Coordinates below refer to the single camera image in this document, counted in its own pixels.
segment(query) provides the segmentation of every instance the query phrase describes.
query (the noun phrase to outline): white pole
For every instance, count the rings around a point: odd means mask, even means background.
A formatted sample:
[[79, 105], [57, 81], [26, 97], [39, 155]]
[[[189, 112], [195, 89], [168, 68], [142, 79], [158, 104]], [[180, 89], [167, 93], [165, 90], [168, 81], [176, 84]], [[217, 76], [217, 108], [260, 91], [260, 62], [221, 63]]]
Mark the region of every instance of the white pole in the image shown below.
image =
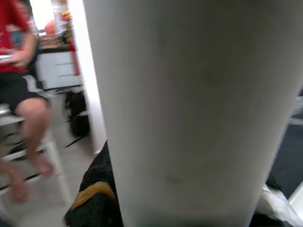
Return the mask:
[[302, 1], [83, 3], [125, 226], [247, 226], [303, 82]]

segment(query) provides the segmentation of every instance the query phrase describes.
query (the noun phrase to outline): kitchen counter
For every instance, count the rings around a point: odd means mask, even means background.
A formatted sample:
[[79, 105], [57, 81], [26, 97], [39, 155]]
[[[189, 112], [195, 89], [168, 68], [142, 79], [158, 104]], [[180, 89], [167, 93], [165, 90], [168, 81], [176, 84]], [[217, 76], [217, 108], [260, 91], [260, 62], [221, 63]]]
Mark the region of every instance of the kitchen counter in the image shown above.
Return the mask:
[[66, 44], [41, 47], [41, 53], [56, 53], [56, 52], [68, 52], [68, 51], [69, 51], [69, 46]]

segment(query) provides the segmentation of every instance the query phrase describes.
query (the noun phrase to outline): leg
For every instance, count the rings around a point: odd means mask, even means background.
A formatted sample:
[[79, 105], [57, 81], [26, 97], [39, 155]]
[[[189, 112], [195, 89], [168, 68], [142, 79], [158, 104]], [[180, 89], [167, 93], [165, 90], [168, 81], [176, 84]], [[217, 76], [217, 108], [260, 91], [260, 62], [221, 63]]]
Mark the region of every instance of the leg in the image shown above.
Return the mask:
[[26, 202], [29, 198], [29, 188], [24, 182], [24, 175], [11, 163], [0, 159], [0, 173], [9, 177], [13, 198], [18, 202]]
[[53, 167], [43, 155], [38, 155], [36, 149], [44, 137], [49, 124], [49, 109], [42, 98], [29, 98], [18, 104], [15, 114], [25, 117], [22, 132], [27, 141], [27, 158], [33, 162], [40, 174], [51, 176]]

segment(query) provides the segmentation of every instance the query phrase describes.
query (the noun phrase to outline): tile floor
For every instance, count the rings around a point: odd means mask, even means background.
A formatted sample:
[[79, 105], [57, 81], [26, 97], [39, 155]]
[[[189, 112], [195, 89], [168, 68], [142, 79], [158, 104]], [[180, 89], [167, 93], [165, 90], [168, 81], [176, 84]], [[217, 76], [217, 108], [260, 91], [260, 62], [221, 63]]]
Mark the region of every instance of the tile floor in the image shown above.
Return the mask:
[[[94, 155], [89, 137], [65, 148], [75, 140], [62, 114], [62, 95], [52, 95], [52, 130], [57, 143], [63, 168], [74, 198], [82, 177]], [[63, 217], [69, 206], [64, 206], [55, 178], [30, 184], [31, 200], [25, 204], [14, 203], [8, 194], [1, 197], [6, 210], [20, 227], [63, 227]]]

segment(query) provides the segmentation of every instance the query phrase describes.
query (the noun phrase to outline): white stool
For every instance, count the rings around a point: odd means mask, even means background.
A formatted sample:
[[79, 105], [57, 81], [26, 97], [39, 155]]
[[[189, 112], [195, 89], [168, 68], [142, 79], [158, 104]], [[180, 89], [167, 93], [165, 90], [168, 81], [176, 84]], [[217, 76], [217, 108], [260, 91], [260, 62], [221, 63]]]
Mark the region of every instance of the white stool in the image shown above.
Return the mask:
[[[0, 104], [0, 126], [17, 123], [23, 121], [24, 118], [13, 116], [9, 110], [9, 106], [7, 104]], [[54, 169], [55, 169], [55, 177], [58, 180], [58, 185], [60, 187], [60, 191], [62, 194], [62, 199], [65, 205], [70, 205], [72, 203], [72, 198], [70, 194], [69, 187], [67, 185], [67, 181], [65, 178], [65, 174], [62, 169], [61, 161], [58, 155], [58, 150], [53, 140], [52, 134], [50, 130], [47, 131], [45, 138], [43, 139], [42, 144], [38, 147], [37, 150], [44, 149], [46, 151], [47, 156], [50, 158]], [[4, 161], [11, 161], [20, 157], [25, 156], [26, 150], [22, 150], [16, 152], [14, 154], [10, 154], [2, 157]], [[41, 178], [39, 174], [35, 174], [34, 176], [28, 177], [27, 182], [31, 183], [37, 181]], [[9, 186], [4, 186], [0, 188], [0, 195], [3, 195], [9, 191]]]

